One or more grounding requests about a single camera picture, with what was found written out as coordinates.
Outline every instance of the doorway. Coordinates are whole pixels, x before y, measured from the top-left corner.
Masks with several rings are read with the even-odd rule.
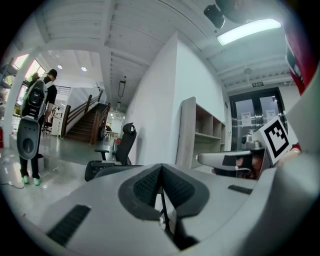
[[[232,139],[231,150],[241,150],[241,139],[249,130],[259,130],[278,116],[288,132],[285,107],[279,88],[258,90],[230,97]]]

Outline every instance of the ceiling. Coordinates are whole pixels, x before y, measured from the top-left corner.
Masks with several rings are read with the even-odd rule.
[[[45,61],[51,69],[56,69],[58,77],[56,85],[68,87],[103,88],[100,56],[97,52],[84,50],[49,50],[43,51],[37,58],[42,65]]]
[[[117,101],[129,104],[144,73],[175,31],[194,43],[227,91],[254,82],[291,80],[282,28],[221,46],[217,36],[239,25],[226,21],[222,29],[216,29],[203,14],[205,7],[213,3],[214,0],[47,1],[24,26],[25,30],[37,29],[32,34],[34,38],[23,38],[26,34],[20,32],[15,44],[23,49],[42,42],[44,49],[63,58],[63,72],[81,74],[81,65],[92,68],[90,72],[97,81],[101,79],[113,105]],[[48,61],[58,64],[57,59]],[[244,74],[246,68],[252,70],[251,74]],[[124,76],[127,83],[120,98],[119,82]]]

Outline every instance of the fluorescent light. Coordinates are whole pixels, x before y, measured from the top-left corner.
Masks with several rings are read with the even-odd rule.
[[[280,27],[281,27],[281,23],[272,18],[261,19],[261,20],[256,20],[248,24],[236,27],[235,29],[228,31],[227,33],[219,35],[217,39],[219,43],[222,46],[224,46],[237,39],[252,35],[254,33],[258,33],[265,30],[276,29]]]

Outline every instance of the cable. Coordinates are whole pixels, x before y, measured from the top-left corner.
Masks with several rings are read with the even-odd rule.
[[[1,184],[1,186],[2,185],[10,185],[10,186],[12,186],[12,187],[15,187],[16,189],[23,189],[24,187],[25,187],[25,184],[23,183],[23,187],[17,187],[17,186],[15,186],[15,185],[12,185],[12,184],[10,184],[10,183],[3,183],[3,184]]]

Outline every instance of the green sneaker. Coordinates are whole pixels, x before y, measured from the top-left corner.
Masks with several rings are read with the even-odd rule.
[[[21,177],[21,179],[22,179],[22,182],[23,182],[24,184],[28,184],[28,183],[29,183],[29,177],[28,177],[27,175]]]
[[[33,182],[34,182],[34,185],[39,186],[41,183],[41,179],[40,178],[33,178]]]

